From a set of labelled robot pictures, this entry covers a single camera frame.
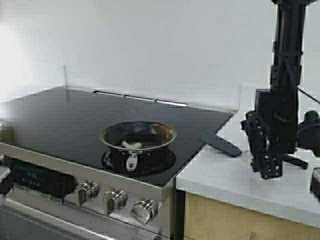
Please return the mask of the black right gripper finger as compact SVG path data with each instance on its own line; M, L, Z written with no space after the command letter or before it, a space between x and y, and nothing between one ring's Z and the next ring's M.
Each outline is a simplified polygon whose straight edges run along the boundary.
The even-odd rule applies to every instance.
M288 163L288 164L295 165L295 166L297 166L299 168L302 168L304 170L306 170L308 168L308 166L309 166L308 162L303 161L303 160L301 160L299 158L290 156L288 154L284 155L283 161Z

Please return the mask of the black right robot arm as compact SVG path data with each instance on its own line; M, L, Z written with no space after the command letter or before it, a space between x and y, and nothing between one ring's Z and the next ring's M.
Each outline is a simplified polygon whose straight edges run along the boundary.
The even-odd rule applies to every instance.
M281 177L284 162L307 169L307 162L292 156L297 148L320 155L320 115L311 110L298 122L304 23L312 1L273 3L277 5L277 21L270 87L256 90L254 110L241 121L252 155L250 165L264 180Z

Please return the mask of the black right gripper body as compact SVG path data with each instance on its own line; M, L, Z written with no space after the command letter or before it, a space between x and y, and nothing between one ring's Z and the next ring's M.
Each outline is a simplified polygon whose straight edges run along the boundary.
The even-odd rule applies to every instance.
M283 175L283 161L296 150L297 91L257 89L254 110L240 122L252 155L251 167L262 179Z

